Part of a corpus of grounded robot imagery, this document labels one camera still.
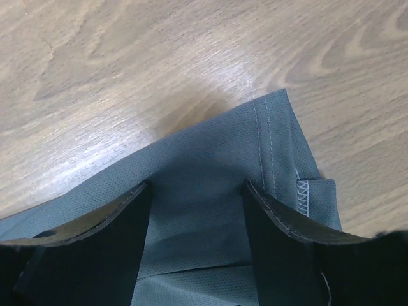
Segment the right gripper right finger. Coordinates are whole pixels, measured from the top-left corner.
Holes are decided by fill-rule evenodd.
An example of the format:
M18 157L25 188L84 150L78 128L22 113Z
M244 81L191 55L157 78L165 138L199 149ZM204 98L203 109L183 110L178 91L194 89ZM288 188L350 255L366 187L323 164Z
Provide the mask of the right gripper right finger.
M407 232L359 237L242 186L260 305L406 305Z

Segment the grey t shirt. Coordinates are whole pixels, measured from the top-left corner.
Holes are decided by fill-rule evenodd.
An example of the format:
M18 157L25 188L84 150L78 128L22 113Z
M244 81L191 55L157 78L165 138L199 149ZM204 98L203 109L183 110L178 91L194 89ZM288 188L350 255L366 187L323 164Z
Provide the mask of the grey t shirt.
M285 90L163 138L64 196L1 221L1 238L32 237L151 182L133 305L257 305L240 187L245 179L340 229L336 187L319 172Z

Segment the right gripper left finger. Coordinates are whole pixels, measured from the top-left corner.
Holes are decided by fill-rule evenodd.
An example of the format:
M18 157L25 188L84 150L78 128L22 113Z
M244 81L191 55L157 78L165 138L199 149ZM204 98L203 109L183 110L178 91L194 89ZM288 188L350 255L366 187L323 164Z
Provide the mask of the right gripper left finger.
M32 238L1 242L2 305L129 305L152 204L143 182Z

